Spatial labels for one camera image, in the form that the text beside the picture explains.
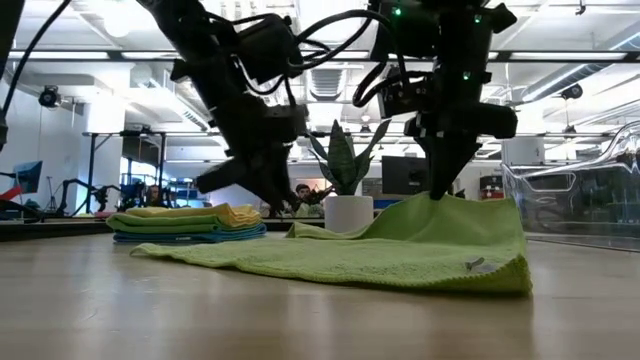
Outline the person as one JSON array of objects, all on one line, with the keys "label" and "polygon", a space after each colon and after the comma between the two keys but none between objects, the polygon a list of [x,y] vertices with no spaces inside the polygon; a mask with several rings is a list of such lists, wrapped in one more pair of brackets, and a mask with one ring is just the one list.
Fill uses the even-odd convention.
[{"label": "person", "polygon": [[158,185],[148,186],[145,193],[145,207],[167,208],[166,195],[167,191],[164,188]]},{"label": "person", "polygon": [[307,184],[298,184],[295,189],[297,202],[295,205],[296,218],[323,218],[324,207],[322,201],[326,196],[324,190],[311,189]]}]

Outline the blue screen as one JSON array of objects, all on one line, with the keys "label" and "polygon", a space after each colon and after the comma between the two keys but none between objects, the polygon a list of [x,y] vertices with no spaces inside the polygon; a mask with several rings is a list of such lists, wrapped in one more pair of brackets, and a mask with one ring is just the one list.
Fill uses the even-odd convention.
[{"label": "blue screen", "polygon": [[35,194],[38,192],[42,172],[42,161],[33,161],[17,164],[13,168],[15,178],[14,186],[21,189],[22,194]]}]

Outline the lime green microfiber towel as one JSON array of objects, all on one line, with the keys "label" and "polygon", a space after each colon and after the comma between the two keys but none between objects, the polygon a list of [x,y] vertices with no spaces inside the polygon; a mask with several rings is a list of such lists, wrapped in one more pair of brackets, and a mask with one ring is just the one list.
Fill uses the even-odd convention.
[{"label": "lime green microfiber towel", "polygon": [[384,209],[360,230],[336,233],[300,222],[282,238],[191,246],[144,243],[134,256],[325,284],[528,296],[526,239],[511,199],[420,193]]}]

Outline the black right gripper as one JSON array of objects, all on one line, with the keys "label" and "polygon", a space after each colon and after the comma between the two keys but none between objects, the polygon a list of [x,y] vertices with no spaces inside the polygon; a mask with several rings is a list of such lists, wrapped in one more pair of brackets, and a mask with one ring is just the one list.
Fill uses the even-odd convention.
[{"label": "black right gripper", "polygon": [[507,106],[480,101],[483,81],[488,72],[428,72],[416,83],[410,96],[416,115],[405,123],[404,134],[425,137],[429,159],[430,191],[432,200],[440,200],[446,193],[454,194],[456,178],[481,148],[476,139],[454,137],[445,142],[443,135],[490,135],[497,139],[515,136],[518,118]]}]

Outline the clear plastic bin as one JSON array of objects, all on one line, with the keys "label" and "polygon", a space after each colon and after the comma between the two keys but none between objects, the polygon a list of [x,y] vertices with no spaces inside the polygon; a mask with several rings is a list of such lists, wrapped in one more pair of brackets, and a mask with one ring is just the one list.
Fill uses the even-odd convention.
[{"label": "clear plastic bin", "polygon": [[502,172],[532,240],[640,253],[640,121],[594,159]]}]

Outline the black rack frame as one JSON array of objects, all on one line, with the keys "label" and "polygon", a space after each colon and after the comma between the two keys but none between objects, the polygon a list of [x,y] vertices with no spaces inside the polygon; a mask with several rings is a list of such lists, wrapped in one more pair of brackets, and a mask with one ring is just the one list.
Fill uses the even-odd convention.
[{"label": "black rack frame", "polygon": [[115,169],[120,158],[145,163],[154,167],[154,173],[145,174],[145,179],[154,185],[167,188],[176,178],[195,178],[195,175],[179,175],[169,170],[170,164],[211,164],[225,159],[226,142],[218,132],[165,132],[133,131],[84,132],[90,138],[87,183],[92,186],[109,185],[112,180],[118,185],[122,180],[130,181],[132,172]]}]

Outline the white round plant pot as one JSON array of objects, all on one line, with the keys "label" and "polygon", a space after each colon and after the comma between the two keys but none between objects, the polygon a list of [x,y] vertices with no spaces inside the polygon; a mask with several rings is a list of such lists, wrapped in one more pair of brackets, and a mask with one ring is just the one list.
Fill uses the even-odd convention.
[{"label": "white round plant pot", "polygon": [[374,202],[370,196],[338,195],[324,200],[327,230],[344,233],[368,226],[374,219]]}]

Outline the green artificial succulent plant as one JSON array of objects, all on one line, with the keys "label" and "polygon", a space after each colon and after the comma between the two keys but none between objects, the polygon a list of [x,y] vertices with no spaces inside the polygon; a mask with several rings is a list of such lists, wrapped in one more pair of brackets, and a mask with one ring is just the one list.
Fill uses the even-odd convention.
[{"label": "green artificial succulent plant", "polygon": [[347,136],[337,121],[332,125],[327,151],[313,134],[307,133],[320,170],[337,195],[355,194],[370,169],[373,148],[386,135],[390,123],[390,120],[383,121],[367,147],[358,155],[351,150]]}]

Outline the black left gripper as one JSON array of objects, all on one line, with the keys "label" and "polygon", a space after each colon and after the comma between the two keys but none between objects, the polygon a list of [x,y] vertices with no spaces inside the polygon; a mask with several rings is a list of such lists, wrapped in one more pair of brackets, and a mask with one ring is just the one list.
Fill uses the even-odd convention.
[{"label": "black left gripper", "polygon": [[287,160],[291,143],[306,131],[306,111],[300,105],[268,106],[242,94],[212,111],[225,139],[227,160],[196,178],[202,193],[237,184],[266,202],[272,211],[291,204]]}]

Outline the red toolbox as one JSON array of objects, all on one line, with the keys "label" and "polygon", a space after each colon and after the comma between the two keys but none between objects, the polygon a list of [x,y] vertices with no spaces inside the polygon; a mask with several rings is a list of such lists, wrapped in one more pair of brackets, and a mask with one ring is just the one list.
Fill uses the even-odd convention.
[{"label": "red toolbox", "polygon": [[479,179],[481,200],[502,199],[504,197],[503,178],[498,175],[482,176]]}]

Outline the blue microfiber towel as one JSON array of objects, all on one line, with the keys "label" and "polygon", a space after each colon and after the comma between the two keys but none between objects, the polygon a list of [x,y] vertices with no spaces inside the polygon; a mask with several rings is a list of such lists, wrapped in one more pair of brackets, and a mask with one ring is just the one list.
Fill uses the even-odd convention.
[{"label": "blue microfiber towel", "polygon": [[227,241],[256,239],[265,236],[266,233],[267,227],[264,224],[259,224],[252,227],[236,228],[233,230],[216,229],[205,233],[144,234],[116,231],[113,239],[116,243],[214,244]]}]

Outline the black monitor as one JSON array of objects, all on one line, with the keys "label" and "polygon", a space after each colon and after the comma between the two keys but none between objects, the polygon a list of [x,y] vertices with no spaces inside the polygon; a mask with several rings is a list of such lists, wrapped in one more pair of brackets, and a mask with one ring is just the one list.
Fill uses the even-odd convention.
[{"label": "black monitor", "polygon": [[426,158],[383,156],[381,170],[384,194],[414,195],[429,189]]}]

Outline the white cabinet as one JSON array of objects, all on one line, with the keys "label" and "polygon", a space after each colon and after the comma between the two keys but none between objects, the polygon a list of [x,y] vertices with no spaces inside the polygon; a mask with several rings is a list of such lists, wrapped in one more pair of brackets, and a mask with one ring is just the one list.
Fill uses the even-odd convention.
[{"label": "white cabinet", "polygon": [[539,137],[514,137],[502,142],[502,162],[509,166],[540,165],[545,161],[544,140]]}]

